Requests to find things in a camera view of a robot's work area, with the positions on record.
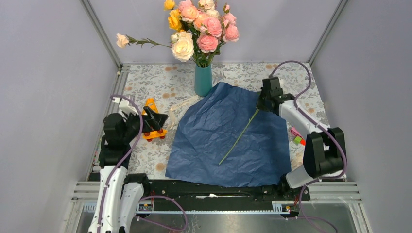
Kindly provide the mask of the peach pink flower stem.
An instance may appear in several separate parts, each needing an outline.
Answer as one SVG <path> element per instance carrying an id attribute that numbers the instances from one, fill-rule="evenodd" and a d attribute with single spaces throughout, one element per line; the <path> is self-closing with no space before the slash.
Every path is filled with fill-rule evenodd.
<path id="1" fill-rule="evenodd" d="M 200 11 L 194 5 L 179 6 L 178 11 L 183 22 L 192 23 L 195 29 L 203 33 L 206 31 L 204 21 L 208 19 L 209 16 L 205 12 Z"/>

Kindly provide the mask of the large pink rose stem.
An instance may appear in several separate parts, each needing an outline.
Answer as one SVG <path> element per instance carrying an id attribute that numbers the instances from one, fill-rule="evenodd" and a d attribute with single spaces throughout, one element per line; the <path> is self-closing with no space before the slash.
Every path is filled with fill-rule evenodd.
<path id="1" fill-rule="evenodd" d="M 218 19 L 208 17 L 202 22 L 201 28 L 204 33 L 201 33 L 196 40 L 198 51 L 196 63 L 199 67 L 207 67 L 214 56 L 220 54 L 222 24 Z"/>

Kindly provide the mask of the pink flowers bunch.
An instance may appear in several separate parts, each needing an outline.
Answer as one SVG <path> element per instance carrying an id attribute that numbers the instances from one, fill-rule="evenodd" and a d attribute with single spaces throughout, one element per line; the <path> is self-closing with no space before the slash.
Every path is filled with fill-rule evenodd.
<path id="1" fill-rule="evenodd" d="M 236 114 L 237 118 L 241 118 L 245 121 L 246 117 L 250 115 L 251 113 L 251 105 L 249 104 L 249 101 L 246 103 L 246 105 L 244 105 L 243 107 L 240 108 L 239 113 Z M 222 160 L 220 160 L 219 165 L 221 165 L 224 160 L 229 156 L 229 154 L 231 153 L 231 151 L 234 149 L 234 147 L 238 144 L 240 138 L 242 137 L 242 135 L 244 134 L 244 132 L 247 130 L 248 126 L 250 125 L 250 123 L 252 122 L 252 120 L 255 118 L 255 116 L 257 115 L 257 113 L 259 112 L 259 109 L 256 108 L 255 112 L 250 116 L 250 118 L 248 119 L 247 124 L 245 125 L 245 127 L 243 128 L 243 130 L 241 131 L 241 133 L 239 134 L 238 138 L 236 139 L 235 143 L 233 144 L 233 146 L 230 148 L 230 150 L 226 153 L 226 155 L 222 158 Z"/>

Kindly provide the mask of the cream rosebud flower stem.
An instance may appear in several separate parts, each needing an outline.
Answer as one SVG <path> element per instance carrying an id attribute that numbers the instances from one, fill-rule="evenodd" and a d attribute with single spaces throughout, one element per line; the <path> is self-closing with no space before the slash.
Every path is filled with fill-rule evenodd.
<path id="1" fill-rule="evenodd" d="M 116 34 L 116 45 L 120 48 L 125 48 L 126 46 L 131 46 L 131 45 L 145 45 L 145 44 L 151 44 L 152 47 L 155 46 L 164 46 L 167 48 L 171 48 L 171 45 L 164 45 L 164 44 L 160 44 L 157 43 L 151 39 L 148 38 L 143 38 L 143 39 L 134 39 L 133 37 L 130 37 L 128 35 L 125 34 L 120 34 L 117 33 Z"/>

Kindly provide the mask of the pink rose flower stem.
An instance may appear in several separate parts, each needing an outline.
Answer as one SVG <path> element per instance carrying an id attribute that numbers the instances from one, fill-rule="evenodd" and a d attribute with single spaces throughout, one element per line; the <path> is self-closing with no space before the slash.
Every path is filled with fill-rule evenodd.
<path id="1" fill-rule="evenodd" d="M 237 42 L 240 36 L 237 28 L 237 18 L 232 13 L 226 13 L 222 20 L 224 42 Z"/>

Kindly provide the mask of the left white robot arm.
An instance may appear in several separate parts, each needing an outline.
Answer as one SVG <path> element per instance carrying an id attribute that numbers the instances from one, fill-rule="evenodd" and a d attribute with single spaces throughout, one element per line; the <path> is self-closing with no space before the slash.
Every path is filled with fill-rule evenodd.
<path id="1" fill-rule="evenodd" d="M 100 188 L 96 210 L 89 233 L 127 233 L 135 216 L 137 203 L 149 197 L 151 187 L 147 176 L 136 182 L 127 182 L 132 141 L 137 142 L 142 134 L 162 132 L 167 114 L 158 113 L 150 107 L 143 108 L 139 115 L 112 113 L 103 120 L 104 135 L 99 154 Z"/>

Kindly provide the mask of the blue wrapping paper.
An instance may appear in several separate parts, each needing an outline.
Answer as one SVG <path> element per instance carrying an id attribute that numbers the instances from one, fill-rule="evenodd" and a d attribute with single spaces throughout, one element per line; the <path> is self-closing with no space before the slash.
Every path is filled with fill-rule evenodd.
<path id="1" fill-rule="evenodd" d="M 255 112 L 259 94 L 224 82 L 192 105 L 179 121 L 166 177 L 224 187 L 277 184 L 291 171 L 286 121 L 260 110 L 238 144 L 226 155 Z M 249 101 L 245 121 L 236 114 Z"/>

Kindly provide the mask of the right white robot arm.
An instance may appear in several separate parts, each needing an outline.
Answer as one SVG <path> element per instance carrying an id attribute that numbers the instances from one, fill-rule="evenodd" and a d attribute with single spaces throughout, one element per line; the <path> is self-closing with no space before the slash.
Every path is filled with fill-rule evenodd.
<path id="1" fill-rule="evenodd" d="M 281 176 L 279 195 L 291 200 L 298 188 L 322 179 L 327 174 L 344 174 L 347 167 L 343 131 L 316 122 L 301 109 L 292 94 L 285 94 L 278 77 L 262 81 L 257 108 L 276 114 L 289 122 L 306 138 L 303 163 L 295 170 Z"/>

